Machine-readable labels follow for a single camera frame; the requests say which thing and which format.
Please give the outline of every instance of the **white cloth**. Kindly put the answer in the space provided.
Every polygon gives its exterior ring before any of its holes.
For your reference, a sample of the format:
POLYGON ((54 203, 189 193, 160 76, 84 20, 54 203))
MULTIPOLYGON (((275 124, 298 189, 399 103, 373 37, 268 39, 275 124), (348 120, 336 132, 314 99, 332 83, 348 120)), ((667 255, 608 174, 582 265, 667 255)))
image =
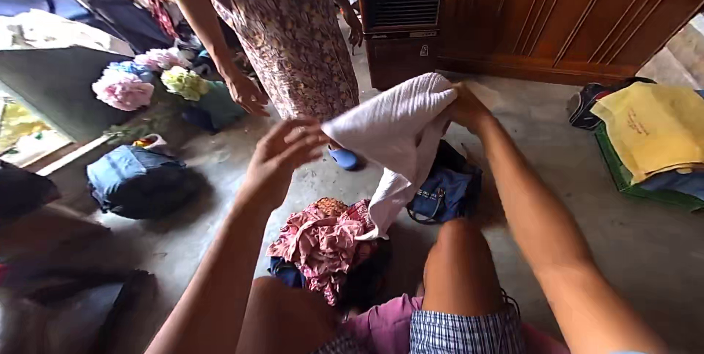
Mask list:
POLYGON ((322 125, 342 147, 384 167, 369 205, 376 228, 357 240, 387 238, 386 230, 430 172, 450 119, 445 108, 456 97, 443 75, 426 73, 322 125))
POLYGON ((14 17, 0 17, 0 50, 63 49, 71 46, 135 56, 124 40, 46 11, 33 8, 14 17))

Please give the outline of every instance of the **checkered shorts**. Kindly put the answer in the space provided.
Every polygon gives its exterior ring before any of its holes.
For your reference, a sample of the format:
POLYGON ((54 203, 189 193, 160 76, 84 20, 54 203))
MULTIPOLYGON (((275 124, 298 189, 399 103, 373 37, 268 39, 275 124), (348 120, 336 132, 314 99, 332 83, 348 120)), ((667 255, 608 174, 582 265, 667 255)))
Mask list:
POLYGON ((520 317, 514 306, 489 315, 466 317, 429 311, 410 320, 410 352, 525 354, 520 317))

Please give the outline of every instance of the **blue slipper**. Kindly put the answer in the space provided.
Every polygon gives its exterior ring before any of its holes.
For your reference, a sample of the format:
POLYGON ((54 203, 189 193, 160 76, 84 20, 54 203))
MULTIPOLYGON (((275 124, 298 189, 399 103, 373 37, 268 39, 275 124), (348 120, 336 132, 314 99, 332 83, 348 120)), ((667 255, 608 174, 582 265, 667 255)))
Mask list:
POLYGON ((345 170, 354 170, 359 165, 359 159, 357 155, 352 151, 347 149, 332 150, 330 146, 327 147, 327 151, 330 153, 330 157, 345 170))

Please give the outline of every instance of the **blue bag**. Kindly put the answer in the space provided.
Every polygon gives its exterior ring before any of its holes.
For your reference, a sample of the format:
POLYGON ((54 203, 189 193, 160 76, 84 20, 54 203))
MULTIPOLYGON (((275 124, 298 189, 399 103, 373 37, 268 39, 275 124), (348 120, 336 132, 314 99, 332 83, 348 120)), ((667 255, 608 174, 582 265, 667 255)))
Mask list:
POLYGON ((137 146, 117 147, 86 172, 100 209, 131 219, 167 215, 199 188, 196 174, 183 161, 137 146))
POLYGON ((433 167, 406 210, 418 223, 447 222, 472 214, 480 192, 481 170, 467 164, 452 145, 440 140, 433 167))

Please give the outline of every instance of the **wooden wall panel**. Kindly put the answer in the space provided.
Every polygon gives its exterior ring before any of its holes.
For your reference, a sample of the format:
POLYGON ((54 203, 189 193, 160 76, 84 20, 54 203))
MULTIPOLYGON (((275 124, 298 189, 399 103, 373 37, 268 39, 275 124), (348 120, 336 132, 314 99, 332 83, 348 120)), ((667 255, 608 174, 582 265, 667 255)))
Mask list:
POLYGON ((445 69, 556 83, 635 73, 704 0, 447 0, 445 69))

